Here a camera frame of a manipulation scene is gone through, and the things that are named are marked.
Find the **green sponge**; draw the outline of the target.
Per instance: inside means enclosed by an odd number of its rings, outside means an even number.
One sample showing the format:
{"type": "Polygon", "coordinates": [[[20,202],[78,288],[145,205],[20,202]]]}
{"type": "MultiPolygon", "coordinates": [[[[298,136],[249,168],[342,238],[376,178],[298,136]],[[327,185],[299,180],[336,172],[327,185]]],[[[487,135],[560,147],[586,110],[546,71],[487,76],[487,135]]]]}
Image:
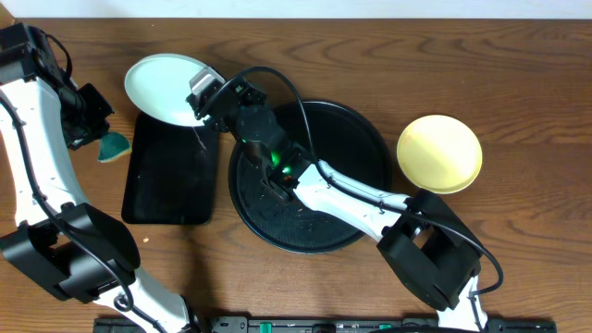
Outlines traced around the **green sponge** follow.
{"type": "Polygon", "coordinates": [[[113,162],[130,153],[129,140],[118,132],[108,132],[100,139],[98,161],[101,163],[113,162]]]}

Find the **light blue plate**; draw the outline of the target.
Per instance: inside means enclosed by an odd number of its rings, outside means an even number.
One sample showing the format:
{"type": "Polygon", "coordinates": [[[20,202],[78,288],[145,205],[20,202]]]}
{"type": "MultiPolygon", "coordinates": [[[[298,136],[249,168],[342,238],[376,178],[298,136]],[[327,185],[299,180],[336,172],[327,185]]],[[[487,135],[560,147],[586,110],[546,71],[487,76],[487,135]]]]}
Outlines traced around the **light blue plate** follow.
{"type": "Polygon", "coordinates": [[[178,54],[149,55],[127,72],[124,80],[129,99],[143,113],[159,121],[181,127],[201,127],[186,97],[190,79],[204,67],[203,62],[178,54]]]}

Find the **yellow plate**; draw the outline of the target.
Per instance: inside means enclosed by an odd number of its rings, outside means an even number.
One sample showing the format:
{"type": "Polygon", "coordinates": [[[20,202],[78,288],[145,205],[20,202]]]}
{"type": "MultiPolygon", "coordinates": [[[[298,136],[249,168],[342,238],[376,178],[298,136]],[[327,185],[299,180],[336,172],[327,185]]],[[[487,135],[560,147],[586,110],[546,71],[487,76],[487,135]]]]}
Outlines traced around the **yellow plate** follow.
{"type": "Polygon", "coordinates": [[[451,194],[475,181],[483,164],[483,151],[477,136],[459,119],[429,115],[419,117],[402,131],[396,158],[413,185],[451,194]]]}

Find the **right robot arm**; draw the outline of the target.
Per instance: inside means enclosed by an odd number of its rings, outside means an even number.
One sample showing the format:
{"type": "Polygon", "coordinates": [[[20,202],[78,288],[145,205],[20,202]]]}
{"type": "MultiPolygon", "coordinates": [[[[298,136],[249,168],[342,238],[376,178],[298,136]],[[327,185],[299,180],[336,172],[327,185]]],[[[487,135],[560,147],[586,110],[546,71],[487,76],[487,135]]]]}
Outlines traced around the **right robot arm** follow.
{"type": "Polygon", "coordinates": [[[485,330],[477,284],[486,251],[436,194],[383,192],[339,173],[288,136],[265,93],[247,80],[205,72],[190,87],[187,102],[196,118],[234,136],[267,190],[373,238],[401,283],[437,310],[440,327],[485,330]]]}

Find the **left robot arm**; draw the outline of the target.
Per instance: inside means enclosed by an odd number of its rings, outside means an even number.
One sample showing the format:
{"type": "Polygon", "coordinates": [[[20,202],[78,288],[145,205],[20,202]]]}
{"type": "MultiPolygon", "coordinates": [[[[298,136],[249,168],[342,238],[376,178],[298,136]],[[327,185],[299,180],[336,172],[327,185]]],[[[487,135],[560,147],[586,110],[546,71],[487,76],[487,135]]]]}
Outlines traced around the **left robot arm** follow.
{"type": "Polygon", "coordinates": [[[142,268],[127,227],[81,189],[69,155],[108,133],[112,109],[58,65],[56,46],[25,23],[1,31],[1,134],[17,200],[2,255],[60,301],[114,309],[147,332],[195,332],[184,298],[142,268]]]}

